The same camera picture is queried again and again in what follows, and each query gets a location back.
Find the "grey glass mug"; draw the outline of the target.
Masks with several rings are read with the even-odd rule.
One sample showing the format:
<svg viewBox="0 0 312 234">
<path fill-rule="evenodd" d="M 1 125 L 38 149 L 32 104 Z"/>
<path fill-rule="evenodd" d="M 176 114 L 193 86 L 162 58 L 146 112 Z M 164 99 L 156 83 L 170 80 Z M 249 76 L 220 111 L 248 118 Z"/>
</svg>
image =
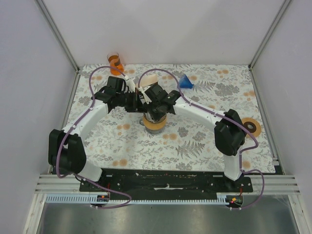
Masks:
<svg viewBox="0 0 312 234">
<path fill-rule="evenodd" d="M 166 118 L 160 122 L 150 122 L 149 120 L 143 118 L 140 121 L 140 124 L 143 125 L 148 132 L 152 134 L 158 134 L 161 131 L 163 131 L 166 122 L 167 122 Z"/>
</svg>

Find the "coffee filter box orange black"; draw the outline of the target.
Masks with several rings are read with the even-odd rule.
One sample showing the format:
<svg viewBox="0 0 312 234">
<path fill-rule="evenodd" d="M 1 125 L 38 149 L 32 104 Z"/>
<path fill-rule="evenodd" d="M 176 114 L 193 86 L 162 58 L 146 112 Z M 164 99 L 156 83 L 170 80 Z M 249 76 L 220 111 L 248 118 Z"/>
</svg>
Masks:
<svg viewBox="0 0 312 234">
<path fill-rule="evenodd" d="M 153 75 L 148 75 L 148 76 L 144 76 L 140 82 L 139 82 L 139 86 L 142 88 L 145 88 L 149 85 L 153 85 L 154 83 L 158 82 L 158 76 L 156 74 Z"/>
</svg>

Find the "blue plastic dripper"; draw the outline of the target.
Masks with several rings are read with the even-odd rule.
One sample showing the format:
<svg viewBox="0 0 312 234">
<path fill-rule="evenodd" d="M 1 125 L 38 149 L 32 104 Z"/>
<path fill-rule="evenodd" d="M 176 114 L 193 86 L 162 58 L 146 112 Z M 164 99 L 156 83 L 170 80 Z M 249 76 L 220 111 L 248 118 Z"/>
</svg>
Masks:
<svg viewBox="0 0 312 234">
<path fill-rule="evenodd" d="M 194 84 L 190 81 L 186 74 L 183 74 L 179 79 L 179 88 L 193 89 Z"/>
</svg>

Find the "orange glass carafe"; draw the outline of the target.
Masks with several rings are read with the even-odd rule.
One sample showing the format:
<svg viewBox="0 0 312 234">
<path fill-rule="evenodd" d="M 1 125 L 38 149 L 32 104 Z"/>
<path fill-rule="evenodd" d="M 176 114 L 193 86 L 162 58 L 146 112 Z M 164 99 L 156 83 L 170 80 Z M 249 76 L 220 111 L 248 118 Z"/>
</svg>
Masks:
<svg viewBox="0 0 312 234">
<path fill-rule="evenodd" d="M 114 76 L 119 76 L 124 72 L 124 67 L 121 63 L 119 53 L 112 52 L 107 55 L 109 65 L 111 67 L 110 71 Z"/>
</svg>

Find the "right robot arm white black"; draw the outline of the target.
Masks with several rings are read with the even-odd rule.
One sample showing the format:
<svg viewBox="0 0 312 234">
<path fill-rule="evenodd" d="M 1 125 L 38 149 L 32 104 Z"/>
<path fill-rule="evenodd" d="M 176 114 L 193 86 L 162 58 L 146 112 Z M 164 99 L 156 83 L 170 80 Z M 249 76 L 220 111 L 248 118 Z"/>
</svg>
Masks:
<svg viewBox="0 0 312 234">
<path fill-rule="evenodd" d="M 225 113 L 188 100 L 181 92 L 167 93 L 158 83 L 138 89 L 145 100 L 144 106 L 153 121 L 159 121 L 167 113 L 189 118 L 214 132 L 216 148 L 224 156 L 223 186 L 229 192 L 241 186 L 238 151 L 245 143 L 246 133 L 235 110 Z"/>
</svg>

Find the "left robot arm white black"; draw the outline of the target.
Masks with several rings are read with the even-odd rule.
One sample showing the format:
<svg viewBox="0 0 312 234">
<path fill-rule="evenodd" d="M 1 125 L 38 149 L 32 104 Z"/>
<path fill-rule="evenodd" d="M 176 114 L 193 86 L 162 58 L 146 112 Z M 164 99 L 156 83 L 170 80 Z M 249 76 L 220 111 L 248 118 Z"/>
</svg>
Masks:
<svg viewBox="0 0 312 234">
<path fill-rule="evenodd" d="M 102 169 L 87 160 L 84 141 L 94 126 L 114 108 L 123 107 L 127 112 L 144 113 L 135 81 L 128 76 L 108 77 L 107 83 L 97 92 L 92 92 L 90 106 L 72 123 L 49 134 L 48 162 L 55 167 L 58 177 L 61 171 L 76 174 L 91 180 L 96 191 L 107 187 Z"/>
</svg>

